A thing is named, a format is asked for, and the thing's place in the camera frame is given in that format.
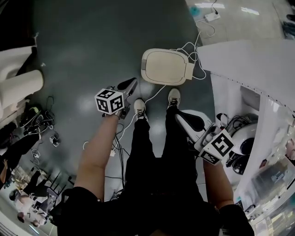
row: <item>white sneaker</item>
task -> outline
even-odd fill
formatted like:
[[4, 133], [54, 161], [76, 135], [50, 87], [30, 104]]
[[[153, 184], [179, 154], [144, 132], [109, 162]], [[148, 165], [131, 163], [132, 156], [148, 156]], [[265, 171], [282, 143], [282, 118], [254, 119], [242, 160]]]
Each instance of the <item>white sneaker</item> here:
[[178, 108], [179, 103], [180, 103], [180, 92], [177, 88], [173, 88], [170, 90], [169, 95], [168, 95], [168, 107], [171, 106], [176, 106]]
[[134, 110], [136, 120], [144, 118], [148, 120], [148, 117], [146, 116], [146, 105], [144, 104], [144, 101], [141, 98], [136, 99], [136, 101], [134, 102]]

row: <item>white cylindrical object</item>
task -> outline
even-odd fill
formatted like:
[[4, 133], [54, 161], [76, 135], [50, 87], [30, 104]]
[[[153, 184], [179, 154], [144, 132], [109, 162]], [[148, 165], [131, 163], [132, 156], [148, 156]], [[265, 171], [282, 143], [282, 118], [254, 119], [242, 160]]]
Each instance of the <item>white cylindrical object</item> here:
[[19, 102], [43, 87], [40, 71], [31, 71], [0, 82], [0, 103], [2, 109]]

